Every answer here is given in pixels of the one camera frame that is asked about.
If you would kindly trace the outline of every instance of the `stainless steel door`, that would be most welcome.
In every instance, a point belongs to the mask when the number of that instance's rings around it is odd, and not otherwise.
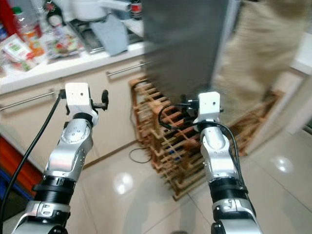
[[[172,102],[207,92],[226,37],[230,2],[143,0],[146,71]]]

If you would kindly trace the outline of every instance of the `white floor tile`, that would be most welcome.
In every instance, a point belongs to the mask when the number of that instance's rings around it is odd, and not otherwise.
[[[11,234],[23,214],[24,212],[21,212],[6,220],[3,224],[3,234]]]
[[[96,234],[96,227],[82,188],[77,184],[72,196],[71,216],[67,221],[66,229],[69,234]]]
[[[141,234],[190,201],[172,198],[164,180],[150,163],[128,158],[128,147],[84,171],[80,183],[88,199],[98,233]],[[144,152],[133,152],[133,157]]]
[[[304,130],[300,130],[298,133],[294,135],[300,142],[306,144],[307,146],[312,148],[312,135],[307,133]]]
[[[204,219],[193,202],[180,206],[146,234],[170,234],[186,231],[188,234],[210,234],[210,224]]]
[[[242,160],[242,173],[263,233],[311,233],[312,213],[269,174],[246,158]],[[193,191],[191,197],[204,217],[213,223],[212,200],[208,185],[202,185]]]
[[[251,158],[312,211],[312,148],[302,137],[281,132]]]

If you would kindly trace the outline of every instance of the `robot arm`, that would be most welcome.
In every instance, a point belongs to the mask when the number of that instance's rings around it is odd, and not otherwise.
[[[70,216],[69,203],[93,146],[92,127],[98,122],[95,108],[107,109],[108,101],[105,108],[102,103],[94,105],[87,83],[68,83],[65,91],[72,120],[65,125],[41,183],[33,188],[35,198],[28,203],[12,234],[68,233],[65,225]]]
[[[200,94],[199,113],[195,123],[218,122],[220,94]],[[213,200],[212,234],[262,234],[241,174],[230,155],[230,143],[220,127],[198,124],[201,153]]]

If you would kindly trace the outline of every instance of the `cabinet handle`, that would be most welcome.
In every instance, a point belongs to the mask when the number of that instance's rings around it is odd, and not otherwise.
[[[126,72],[126,71],[129,71],[129,70],[132,70],[132,69],[135,69],[135,68],[137,68],[137,67],[142,67],[142,66],[144,66],[144,65],[146,65],[146,63],[144,63],[144,62],[140,62],[140,64],[139,65],[135,65],[135,66],[132,66],[132,67],[128,67],[128,68],[125,68],[125,69],[122,69],[122,70],[119,70],[119,71],[116,71],[116,72],[106,72],[106,75],[108,76],[108,77],[111,77],[111,76],[113,76],[113,75],[116,75],[116,74],[119,74],[119,73],[122,73],[122,72]]]
[[[24,100],[24,101],[15,102],[15,103],[13,103],[13,104],[0,107],[0,111],[4,111],[4,110],[6,110],[6,109],[9,109],[9,108],[12,108],[12,107],[15,107],[15,106],[18,106],[18,105],[21,105],[21,104],[24,104],[24,103],[27,103],[27,102],[30,102],[30,101],[39,99],[39,98],[43,98],[43,97],[46,97],[46,96],[49,96],[49,95],[53,95],[53,94],[55,94],[55,91],[49,92],[49,93],[47,93],[47,94],[41,94],[41,95],[39,95],[39,96],[32,97],[32,98],[26,99],[26,100]]]

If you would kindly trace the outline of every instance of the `gray cloth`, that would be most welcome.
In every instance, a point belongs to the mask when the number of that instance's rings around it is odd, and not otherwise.
[[[105,22],[94,22],[90,27],[109,55],[128,50],[127,29],[116,16],[110,14]]]

